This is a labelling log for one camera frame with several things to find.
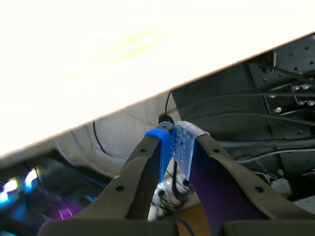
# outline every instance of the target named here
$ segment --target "blue light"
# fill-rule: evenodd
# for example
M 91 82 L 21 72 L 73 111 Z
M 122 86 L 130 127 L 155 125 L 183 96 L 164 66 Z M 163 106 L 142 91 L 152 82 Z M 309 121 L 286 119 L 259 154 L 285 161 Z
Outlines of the blue light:
M 7 192 L 0 193 L 0 203 L 4 203 L 9 200 Z

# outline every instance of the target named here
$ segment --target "bolt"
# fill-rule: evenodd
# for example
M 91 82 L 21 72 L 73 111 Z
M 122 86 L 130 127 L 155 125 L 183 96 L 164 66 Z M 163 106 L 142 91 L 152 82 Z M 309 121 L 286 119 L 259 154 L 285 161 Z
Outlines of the bolt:
M 315 105 L 315 101 L 308 101 L 308 102 L 307 102 L 307 105 L 313 106 L 313 105 Z
M 282 111 L 282 108 L 281 108 L 281 107 L 277 107 L 277 108 L 276 108 L 276 112 L 277 112 L 277 113 L 280 113 L 281 111 Z
M 300 89 L 300 86 L 298 86 L 298 85 L 294 85 L 294 86 L 293 86 L 293 89 L 294 89 L 294 91 L 297 91 L 297 90 L 299 90 L 299 89 Z
M 308 84 L 302 85 L 302 89 L 304 89 L 304 90 L 307 90 L 309 88 L 310 88 L 310 85 L 308 85 Z

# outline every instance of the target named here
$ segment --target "wire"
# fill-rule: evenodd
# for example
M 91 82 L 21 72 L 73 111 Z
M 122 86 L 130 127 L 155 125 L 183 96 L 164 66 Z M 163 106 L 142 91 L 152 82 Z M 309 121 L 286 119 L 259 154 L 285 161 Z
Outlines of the wire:
M 315 151 L 315 148 L 291 148 L 291 149 L 282 149 L 282 150 L 277 150 L 277 151 L 270 151 L 270 152 L 262 153 L 262 154 L 260 154 L 258 156 L 255 156 L 255 157 L 251 158 L 251 159 L 236 160 L 236 162 L 239 163 L 239 164 L 246 164 L 246 163 L 257 161 L 257 160 L 260 160 L 260 159 L 265 158 L 267 156 L 271 156 L 271 155 L 275 155 L 275 154 L 279 154 L 279 153 L 306 152 L 306 151 Z
M 167 104 L 168 104 L 168 100 L 169 100 L 170 95 L 171 95 L 171 91 L 169 91 L 168 95 L 167 95 L 167 99 L 166 99 L 166 103 L 165 103 L 165 113 L 167 113 Z
M 270 96 L 270 95 L 275 95 L 275 96 L 280 96 L 280 97 L 315 97 L 315 93 L 272 93 L 272 92 L 258 92 L 258 93 L 227 93 L 227 94 L 215 94 L 210 97 L 200 99 L 198 101 L 193 101 L 192 103 L 189 104 L 189 106 L 194 106 L 199 103 L 203 102 L 208 102 L 211 100 L 215 99 L 220 99 L 220 98 L 226 98 L 226 97 L 246 97 L 246 96 Z M 167 111 L 168 113 L 171 113 L 173 111 L 176 111 L 177 109 L 187 106 L 187 104 L 180 104 L 179 106 L 175 107 L 174 109 L 171 109 Z
M 276 71 L 282 72 L 282 73 L 287 74 L 287 75 L 291 75 L 291 76 L 297 78 L 298 80 L 300 80 L 300 81 L 303 82 L 303 83 L 306 83 L 306 84 L 314 84 L 314 81 L 308 79 L 308 78 L 307 78 L 306 76 L 304 76 L 304 75 L 300 75 L 300 74 L 297 74 L 297 73 L 294 73 L 294 72 L 291 72 L 291 71 L 282 69 L 282 68 L 277 67 L 277 66 L 273 66 L 273 68 L 274 68 L 274 70 L 276 70 Z
M 285 117 L 278 117 L 278 116 L 273 116 L 273 115 L 268 115 L 268 114 L 261 114 L 261 113 L 255 113 L 255 112 L 222 112 L 222 113 L 216 113 L 216 114 L 210 114 L 207 116 L 202 116 L 202 117 L 195 117 L 195 118 L 190 118 L 190 120 L 198 120 L 198 119 L 205 119 L 205 118 L 216 118 L 216 117 L 223 117 L 223 116 L 230 116 L 230 115 L 235 115 L 235 116 L 252 116 L 252 117 L 262 117 L 262 118 L 270 118 L 270 119 L 280 119 L 280 120 L 285 120 L 293 123 L 299 123 L 299 124 L 306 124 L 310 126 L 315 126 L 314 121 L 309 121 L 309 120 L 304 120 L 304 119 L 295 119 L 295 118 L 285 118 Z
M 106 155 L 109 155 L 105 150 L 104 148 L 102 147 L 102 144 L 100 144 L 100 141 L 98 140 L 98 137 L 97 137 L 97 134 L 96 134 L 96 130 L 95 130 L 95 121 L 93 121 L 93 132 L 94 132 L 94 136 L 96 138 L 96 141 L 100 147 L 100 149 L 102 149 L 102 151 L 106 154 Z
M 180 185 L 180 186 L 182 186 L 186 191 L 188 191 L 188 189 L 185 187 L 185 186 L 183 186 L 177 179 L 176 179 L 176 182 Z
M 218 141 L 225 148 L 296 147 L 315 145 L 315 137 L 301 139 L 270 139 L 247 141 Z
M 174 161 L 174 171 L 173 171 L 173 181 L 172 181 L 172 192 L 174 194 L 174 197 L 179 201 L 184 201 L 187 199 L 188 195 L 191 193 L 190 190 L 188 190 L 186 193 L 181 193 L 178 191 L 176 186 L 176 175 L 177 175 L 177 162 Z
M 169 216 L 169 217 L 165 218 L 165 220 L 174 220 L 174 221 L 180 222 L 189 231 L 190 236 L 194 236 L 194 233 L 193 233 L 190 225 L 185 220 L 183 220 L 182 218 L 180 218 L 178 216 Z

